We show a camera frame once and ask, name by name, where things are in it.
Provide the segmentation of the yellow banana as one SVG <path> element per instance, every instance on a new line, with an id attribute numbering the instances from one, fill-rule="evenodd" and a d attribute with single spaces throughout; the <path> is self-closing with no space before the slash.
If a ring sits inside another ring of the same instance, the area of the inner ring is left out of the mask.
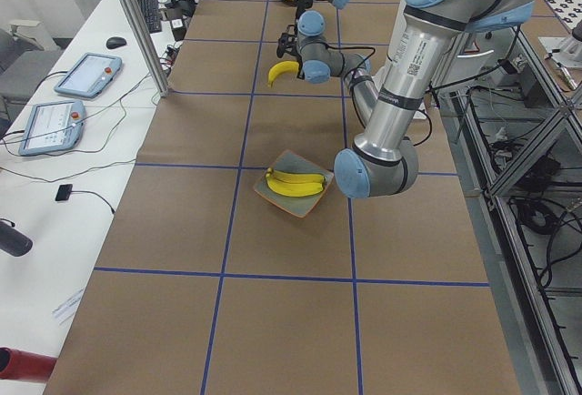
<path id="1" fill-rule="evenodd" d="M 266 176 L 289 184 L 306 184 L 306 183 L 324 184 L 326 182 L 326 177 L 322 174 L 289 173 L 281 170 L 276 170 L 271 167 L 267 170 Z"/>
<path id="2" fill-rule="evenodd" d="M 324 184 L 289 184 L 271 177 L 266 177 L 266 183 L 267 186 L 278 195 L 291 198 L 313 196 L 321 193 L 324 190 Z"/>
<path id="3" fill-rule="evenodd" d="M 275 81 L 283 74 L 296 74 L 296 61 L 280 61 L 274 64 L 267 73 L 267 85 L 272 87 Z"/>

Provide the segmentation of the grey square plate orange rim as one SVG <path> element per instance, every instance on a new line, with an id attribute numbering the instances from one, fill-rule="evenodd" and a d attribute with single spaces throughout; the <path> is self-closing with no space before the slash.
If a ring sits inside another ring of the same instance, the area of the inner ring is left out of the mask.
<path id="1" fill-rule="evenodd" d="M 297 217 L 305 217 L 321 200 L 334 174 L 299 156 L 284 151 L 254 185 L 262 198 Z"/>

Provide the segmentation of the black keyboard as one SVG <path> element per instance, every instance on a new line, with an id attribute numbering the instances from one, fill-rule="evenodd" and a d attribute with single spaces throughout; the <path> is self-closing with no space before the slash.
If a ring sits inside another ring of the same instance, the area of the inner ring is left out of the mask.
<path id="1" fill-rule="evenodd" d="M 150 34 L 162 31 L 158 0 L 136 0 Z"/>

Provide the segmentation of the black computer mouse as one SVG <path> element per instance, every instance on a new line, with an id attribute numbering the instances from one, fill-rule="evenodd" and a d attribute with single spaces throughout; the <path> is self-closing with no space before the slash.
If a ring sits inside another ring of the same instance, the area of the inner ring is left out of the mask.
<path id="1" fill-rule="evenodd" d="M 109 37 L 105 42 L 105 47 L 107 49 L 113 50 L 119 47 L 125 46 L 127 44 L 126 40 L 121 36 Z"/>

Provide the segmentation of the upper teach pendant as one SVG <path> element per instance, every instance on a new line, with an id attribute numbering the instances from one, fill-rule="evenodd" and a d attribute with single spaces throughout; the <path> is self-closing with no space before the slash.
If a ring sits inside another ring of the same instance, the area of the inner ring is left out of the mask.
<path id="1" fill-rule="evenodd" d="M 123 61 L 118 56 L 85 53 L 54 86 L 63 96 L 95 98 L 114 80 Z"/>

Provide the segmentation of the teach pendant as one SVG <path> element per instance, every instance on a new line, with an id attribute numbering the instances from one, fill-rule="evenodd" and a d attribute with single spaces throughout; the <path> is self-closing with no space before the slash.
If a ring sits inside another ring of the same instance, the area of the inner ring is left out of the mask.
<path id="1" fill-rule="evenodd" d="M 30 157 L 72 149 L 84 132 L 81 100 L 36 104 L 32 107 L 18 153 Z"/>
<path id="2" fill-rule="evenodd" d="M 118 56 L 85 53 L 54 86 L 63 96 L 95 98 L 114 80 L 123 61 Z"/>

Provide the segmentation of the lower teach pendant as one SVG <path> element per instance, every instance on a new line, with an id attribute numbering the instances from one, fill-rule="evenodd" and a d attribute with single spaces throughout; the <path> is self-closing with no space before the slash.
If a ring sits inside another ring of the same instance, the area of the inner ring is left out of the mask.
<path id="1" fill-rule="evenodd" d="M 32 107 L 18 153 L 30 157 L 72 149 L 84 132 L 81 100 L 36 104 Z"/>

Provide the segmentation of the small black box device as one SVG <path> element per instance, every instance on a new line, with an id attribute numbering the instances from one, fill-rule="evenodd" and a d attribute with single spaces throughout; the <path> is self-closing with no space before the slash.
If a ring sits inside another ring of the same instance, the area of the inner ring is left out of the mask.
<path id="1" fill-rule="evenodd" d="M 64 202 L 67 201 L 73 192 L 73 185 L 72 184 L 62 184 L 58 187 L 58 190 L 55 195 L 56 202 Z"/>

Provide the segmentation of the black cylinder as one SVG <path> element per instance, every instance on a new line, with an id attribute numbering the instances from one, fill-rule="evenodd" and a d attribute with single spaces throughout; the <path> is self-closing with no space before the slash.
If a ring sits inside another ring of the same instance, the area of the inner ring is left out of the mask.
<path id="1" fill-rule="evenodd" d="M 22 257 L 33 247 L 33 241 L 15 228 L 15 223 L 1 219 L 0 248 L 13 257 Z"/>

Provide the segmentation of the red cylinder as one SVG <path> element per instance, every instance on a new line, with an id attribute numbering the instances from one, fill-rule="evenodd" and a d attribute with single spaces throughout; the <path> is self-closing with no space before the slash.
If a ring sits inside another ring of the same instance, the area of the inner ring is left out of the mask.
<path id="1" fill-rule="evenodd" d="M 1 348 L 1 379 L 47 383 L 57 358 L 20 349 Z"/>

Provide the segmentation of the aluminium frame post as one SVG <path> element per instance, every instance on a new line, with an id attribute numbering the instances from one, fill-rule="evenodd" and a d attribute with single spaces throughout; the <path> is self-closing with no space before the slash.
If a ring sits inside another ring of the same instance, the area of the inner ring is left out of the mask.
<path id="1" fill-rule="evenodd" d="M 169 91 L 166 73 L 161 67 L 158 53 L 147 30 L 138 2 L 137 0 L 119 1 L 145 60 L 149 74 L 155 82 L 157 91 L 161 97 L 165 97 Z"/>

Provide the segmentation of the aluminium side frame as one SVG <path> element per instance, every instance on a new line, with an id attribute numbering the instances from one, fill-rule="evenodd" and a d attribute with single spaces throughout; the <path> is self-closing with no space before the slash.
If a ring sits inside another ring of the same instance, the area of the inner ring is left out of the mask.
<path id="1" fill-rule="evenodd" d="M 480 77 L 441 96 L 526 394 L 581 391 L 581 75 L 543 45 L 568 33 L 538 16 L 479 35 Z"/>

